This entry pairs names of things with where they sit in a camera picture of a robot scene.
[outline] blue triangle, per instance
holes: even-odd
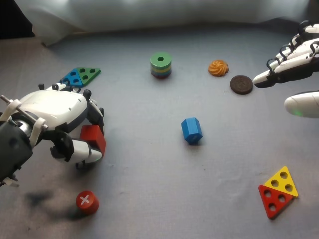
[[[61,81],[62,81],[62,83],[66,84],[68,86],[83,87],[81,78],[80,78],[79,73],[78,73],[76,68],[74,68],[65,77],[63,77],[61,79]]]

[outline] table surface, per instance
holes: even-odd
[[[0,41],[0,91],[9,98],[74,67],[101,68],[87,88],[105,110],[107,140],[104,158],[86,171],[54,160],[51,142],[38,145],[17,172],[20,187],[0,189],[0,238],[318,238],[319,121],[284,108],[287,97],[317,90],[318,74],[245,96],[229,87],[235,75],[267,70],[293,35],[236,24],[79,35],[49,48],[36,38]],[[166,80],[150,74],[156,51],[172,55]],[[208,73],[214,59],[228,62],[225,77]],[[189,117],[201,124],[198,146],[182,136]],[[283,166],[300,197],[270,221],[258,186]],[[83,218],[75,198],[85,190],[100,208]]]

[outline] dark brown round cookie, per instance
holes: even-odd
[[[235,93],[246,95],[252,91],[253,82],[247,76],[243,76],[243,75],[235,76],[230,81],[230,88]]]

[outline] white x mark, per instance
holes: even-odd
[[[90,201],[88,200],[88,198],[89,198],[89,195],[86,195],[85,198],[80,197],[80,199],[82,199],[81,205],[83,205],[84,203],[89,203]]]

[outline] white curtain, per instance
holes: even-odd
[[[304,20],[309,0],[16,0],[45,44],[75,32],[196,22]]]

